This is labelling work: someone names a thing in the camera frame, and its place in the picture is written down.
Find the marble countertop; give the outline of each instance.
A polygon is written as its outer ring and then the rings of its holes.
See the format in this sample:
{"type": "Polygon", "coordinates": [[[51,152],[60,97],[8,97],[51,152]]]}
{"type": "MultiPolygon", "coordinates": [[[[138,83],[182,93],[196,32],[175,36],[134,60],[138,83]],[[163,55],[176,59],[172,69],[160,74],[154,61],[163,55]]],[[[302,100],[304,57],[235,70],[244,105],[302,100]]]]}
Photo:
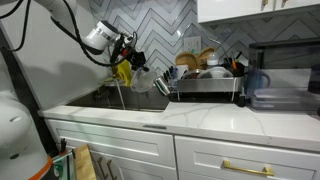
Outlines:
{"type": "Polygon", "coordinates": [[[234,104],[169,103],[164,112],[57,106],[45,118],[320,152],[320,118],[234,104]]]}

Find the electrical outlet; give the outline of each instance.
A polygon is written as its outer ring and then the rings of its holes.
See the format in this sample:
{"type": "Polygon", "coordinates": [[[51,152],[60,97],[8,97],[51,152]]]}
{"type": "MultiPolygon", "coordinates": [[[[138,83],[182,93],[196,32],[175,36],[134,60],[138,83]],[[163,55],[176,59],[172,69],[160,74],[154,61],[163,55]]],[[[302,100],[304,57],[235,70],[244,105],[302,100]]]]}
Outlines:
{"type": "Polygon", "coordinates": [[[201,51],[201,36],[184,38],[183,50],[199,54],[201,51]]]}

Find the dish rack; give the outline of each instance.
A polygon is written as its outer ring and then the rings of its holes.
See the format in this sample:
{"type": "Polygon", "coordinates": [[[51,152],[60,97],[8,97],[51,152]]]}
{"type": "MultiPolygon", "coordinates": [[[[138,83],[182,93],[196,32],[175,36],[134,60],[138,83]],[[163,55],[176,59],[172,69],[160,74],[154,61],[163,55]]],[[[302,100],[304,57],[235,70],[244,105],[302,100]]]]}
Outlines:
{"type": "Polygon", "coordinates": [[[245,106],[245,77],[181,79],[170,86],[170,101],[174,102],[232,102],[245,106]]]}

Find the kitchen sink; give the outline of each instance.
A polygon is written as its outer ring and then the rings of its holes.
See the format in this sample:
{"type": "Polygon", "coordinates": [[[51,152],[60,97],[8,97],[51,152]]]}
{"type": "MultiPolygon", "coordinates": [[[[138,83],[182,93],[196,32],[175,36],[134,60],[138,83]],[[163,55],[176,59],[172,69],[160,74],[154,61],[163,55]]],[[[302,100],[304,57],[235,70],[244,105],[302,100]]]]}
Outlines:
{"type": "Polygon", "coordinates": [[[169,99],[156,87],[145,93],[136,93],[131,91],[130,87],[102,86],[67,106],[162,112],[168,104],[169,99]]]}

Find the drawer front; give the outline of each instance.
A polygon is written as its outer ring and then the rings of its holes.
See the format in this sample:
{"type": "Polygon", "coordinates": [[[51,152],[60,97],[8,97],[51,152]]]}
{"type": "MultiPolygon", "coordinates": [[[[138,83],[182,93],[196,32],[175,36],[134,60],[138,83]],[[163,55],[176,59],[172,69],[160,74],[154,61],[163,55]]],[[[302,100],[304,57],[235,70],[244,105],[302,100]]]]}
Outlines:
{"type": "Polygon", "coordinates": [[[320,179],[316,173],[320,169],[318,154],[187,137],[176,137],[176,149],[179,170],[204,176],[224,180],[320,179]],[[244,171],[230,169],[234,167],[244,171]],[[274,176],[258,175],[264,168],[271,169],[274,176]]]}
{"type": "Polygon", "coordinates": [[[198,174],[183,172],[183,171],[179,171],[179,179],[180,180],[222,180],[222,179],[217,179],[213,177],[201,176],[198,174]]]}
{"type": "Polygon", "coordinates": [[[91,151],[96,172],[101,179],[177,180],[175,168],[116,157],[91,151]]]}
{"type": "Polygon", "coordinates": [[[173,137],[170,135],[47,119],[56,143],[69,146],[87,143],[94,151],[175,167],[173,137]]]}

